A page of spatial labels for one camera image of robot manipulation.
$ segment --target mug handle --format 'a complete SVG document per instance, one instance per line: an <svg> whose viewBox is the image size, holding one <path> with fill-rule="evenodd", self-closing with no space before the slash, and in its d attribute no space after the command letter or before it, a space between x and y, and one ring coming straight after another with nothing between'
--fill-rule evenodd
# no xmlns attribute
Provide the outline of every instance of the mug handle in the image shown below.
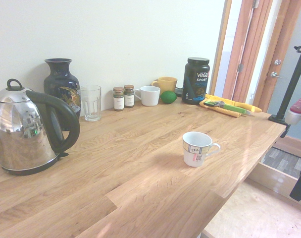
<svg viewBox="0 0 301 238"><path fill-rule="evenodd" d="M158 81L153 81L151 83L151 86L159 87L159 82Z"/></svg>
<svg viewBox="0 0 301 238"><path fill-rule="evenodd" d="M142 99L136 94L136 92L139 92L139 89L134 90L134 95L135 95L138 99L142 100Z"/></svg>
<svg viewBox="0 0 301 238"><path fill-rule="evenodd" d="M212 154L218 153L218 152L221 150L221 147L220 147L220 145L219 145L219 144L217 144L217 143L212 143L212 144L210 145L210 148L211 148L212 146L217 146L217 147L218 147L218 149L217 149L217 150L215 150L215 151L212 151L211 153L208 153L208 154L206 154L206 156L209 156L209 155L212 155Z"/></svg>

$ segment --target green utensil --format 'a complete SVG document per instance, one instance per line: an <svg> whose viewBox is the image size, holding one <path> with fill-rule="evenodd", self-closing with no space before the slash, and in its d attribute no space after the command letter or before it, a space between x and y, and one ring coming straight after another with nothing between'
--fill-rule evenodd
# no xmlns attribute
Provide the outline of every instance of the green utensil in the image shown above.
<svg viewBox="0 0 301 238"><path fill-rule="evenodd" d="M232 106L232 105L228 105L228 104L225 104L222 101L215 101L215 102L206 101L203 104L206 105L206 106L209 106L209 107L221 107L221 108L224 108L226 110L233 111L233 112L238 112L238 113L241 113L241 114L248 114L248 115L251 114L249 111L247 111L244 108L239 108L239 107L235 107L235 106Z"/></svg>

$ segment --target stainless steel kettle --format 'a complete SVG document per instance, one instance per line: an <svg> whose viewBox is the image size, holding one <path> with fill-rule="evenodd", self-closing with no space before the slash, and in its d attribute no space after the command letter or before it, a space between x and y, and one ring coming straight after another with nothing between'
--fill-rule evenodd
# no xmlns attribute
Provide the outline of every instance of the stainless steel kettle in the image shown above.
<svg viewBox="0 0 301 238"><path fill-rule="evenodd" d="M56 112L70 125L66 139ZM59 98L22 87L16 79L0 91L0 163L11 174L34 174L53 165L77 141L78 118Z"/></svg>

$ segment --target door lock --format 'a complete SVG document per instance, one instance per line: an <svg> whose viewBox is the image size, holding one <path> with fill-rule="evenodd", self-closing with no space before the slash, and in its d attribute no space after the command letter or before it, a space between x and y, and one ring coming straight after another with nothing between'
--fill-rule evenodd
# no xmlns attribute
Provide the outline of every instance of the door lock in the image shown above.
<svg viewBox="0 0 301 238"><path fill-rule="evenodd" d="M280 59L275 60L274 64L275 65L280 65L281 64L281 60Z"/></svg>

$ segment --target kettle base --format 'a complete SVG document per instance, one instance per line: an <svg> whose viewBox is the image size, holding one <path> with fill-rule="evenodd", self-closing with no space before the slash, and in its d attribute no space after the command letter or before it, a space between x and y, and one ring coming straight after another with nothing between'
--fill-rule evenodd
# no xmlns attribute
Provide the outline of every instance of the kettle base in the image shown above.
<svg viewBox="0 0 301 238"><path fill-rule="evenodd" d="M39 173L41 171L48 169L49 167L54 165L60 159L60 157L62 157L62 156L58 155L56 158L49 161L48 163L41 165L39 167L36 167L36 168L29 169L29 170L9 170L7 168L4 168L3 166L2 166L2 169L7 171L11 175L17 175L17 176L33 175L33 174L36 174L36 173Z"/></svg>

